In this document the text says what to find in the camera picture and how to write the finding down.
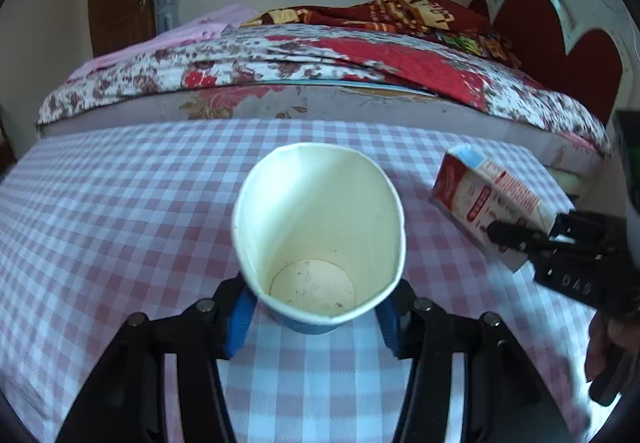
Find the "red blanket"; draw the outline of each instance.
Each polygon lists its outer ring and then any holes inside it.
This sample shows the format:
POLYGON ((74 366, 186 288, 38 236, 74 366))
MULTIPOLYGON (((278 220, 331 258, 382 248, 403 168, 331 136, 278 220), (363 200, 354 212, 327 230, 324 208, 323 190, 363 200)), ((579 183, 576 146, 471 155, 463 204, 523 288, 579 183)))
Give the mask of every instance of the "red blanket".
POLYGON ((508 40, 486 17, 451 0, 375 0, 348 8, 293 6, 271 10, 242 26, 294 22, 402 33, 520 67, 508 40))

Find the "checkered tablecloth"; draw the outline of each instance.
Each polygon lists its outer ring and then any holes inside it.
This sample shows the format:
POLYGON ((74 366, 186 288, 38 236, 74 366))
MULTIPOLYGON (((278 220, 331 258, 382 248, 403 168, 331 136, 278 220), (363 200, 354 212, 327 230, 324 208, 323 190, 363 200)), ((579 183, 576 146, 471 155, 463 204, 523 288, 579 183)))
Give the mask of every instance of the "checkered tablecloth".
MULTIPOLYGON (((128 314, 177 314, 235 275, 231 211, 249 170, 275 147, 327 142, 386 171, 406 215, 404 277, 447 311, 500 313, 580 439, 607 410, 590 404, 582 363, 590 309, 513 275, 430 202, 444 151, 470 142, 556 211, 569 200, 530 152, 433 131, 341 122, 214 120, 47 138, 0 185, 0 388, 42 443, 54 441, 128 314)), ((460 383, 456 367, 456 383, 460 383)), ((258 307, 221 379, 239 441, 381 442, 393 435, 409 363, 383 344, 373 312, 305 336, 258 307)), ((175 368, 168 425, 181 432, 175 368)), ((449 441, 462 396, 454 395, 449 441)))

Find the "cup rim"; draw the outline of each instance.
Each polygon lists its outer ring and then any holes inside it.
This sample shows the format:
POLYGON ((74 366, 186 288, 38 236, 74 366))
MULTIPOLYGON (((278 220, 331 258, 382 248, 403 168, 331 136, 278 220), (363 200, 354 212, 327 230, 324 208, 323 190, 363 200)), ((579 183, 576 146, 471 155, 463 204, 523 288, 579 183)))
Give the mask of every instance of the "cup rim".
POLYGON ((378 304, 380 304, 398 285, 400 279, 402 277, 402 272, 404 271, 404 261, 406 258, 406 233, 404 231, 404 209, 402 208, 402 201, 398 195, 398 191, 396 187, 393 185, 389 176, 385 173, 384 170, 378 165, 378 163, 374 162, 369 156, 366 156, 364 153, 360 152, 356 149, 351 149, 350 147, 339 146, 336 144, 322 144, 319 142, 298 142, 296 144, 289 144, 287 146, 277 147, 268 153, 264 158, 262 158, 258 163, 256 163, 252 169, 249 171, 249 174, 245 178, 244 182, 242 182, 242 186, 240 187, 240 191, 238 192, 238 198, 236 198, 236 202, 234 203, 234 209, 231 216, 231 241, 234 246, 234 250, 236 252, 236 256, 238 257, 238 261, 240 263, 240 273, 244 277, 244 281, 247 286, 254 292, 261 301, 263 301, 269 308, 275 310, 276 312, 287 316, 293 320, 298 322, 318 325, 318 326, 334 326, 338 324, 343 324, 348 322, 349 320, 353 320, 356 317, 366 313, 370 309, 375 308, 378 304), (245 266, 251 267, 249 261, 244 260, 245 258, 238 253, 236 246, 238 246, 237 236, 238 236, 238 221, 239 221, 239 208, 242 204, 242 197, 244 195, 244 191, 246 187, 253 181, 257 174, 257 168, 266 162, 271 156, 274 156, 276 153, 285 152, 287 150, 295 150, 295 149, 304 149, 305 147, 322 147, 325 149, 335 149, 335 150, 343 150, 349 152, 350 154, 356 154, 361 158, 364 158, 367 162, 369 162, 382 176, 384 181, 386 182, 387 189, 391 192, 393 196, 394 202, 396 204, 396 213, 398 214, 399 220, 399 243, 398 243, 398 260, 396 264, 396 272, 394 274, 393 279, 389 284, 387 284, 384 288, 379 290, 375 295, 371 296, 367 301, 360 304, 359 306, 342 313, 336 316, 328 316, 328 315, 319 315, 317 313, 311 313, 302 311, 300 309, 291 307, 287 304, 282 303, 281 301, 274 299, 268 293, 263 292, 261 290, 260 285, 258 285, 257 279, 255 278, 255 272, 253 275, 248 275, 248 273, 244 270, 245 266))

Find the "floral bedspread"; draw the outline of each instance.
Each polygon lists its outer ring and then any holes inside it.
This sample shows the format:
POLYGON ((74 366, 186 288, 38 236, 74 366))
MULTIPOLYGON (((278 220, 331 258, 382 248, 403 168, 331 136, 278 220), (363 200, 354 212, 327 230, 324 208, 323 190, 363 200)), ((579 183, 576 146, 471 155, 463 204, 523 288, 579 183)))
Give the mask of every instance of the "floral bedspread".
POLYGON ((578 136, 610 152, 603 124, 580 102, 544 89, 520 71, 412 36, 303 24, 242 28, 136 55, 67 81, 47 96, 38 124, 185 88, 305 80, 427 90, 489 115, 578 136))

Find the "human hand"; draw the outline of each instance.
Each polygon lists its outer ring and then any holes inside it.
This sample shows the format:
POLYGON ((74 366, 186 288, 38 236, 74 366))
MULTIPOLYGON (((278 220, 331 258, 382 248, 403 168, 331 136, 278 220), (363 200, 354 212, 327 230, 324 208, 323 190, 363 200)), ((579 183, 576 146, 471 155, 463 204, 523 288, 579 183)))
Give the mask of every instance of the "human hand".
POLYGON ((624 322, 609 320, 597 312, 589 324, 589 345, 584 360, 584 374, 587 381, 593 381, 607 366, 607 351, 613 343, 636 357, 640 351, 640 321, 624 322))

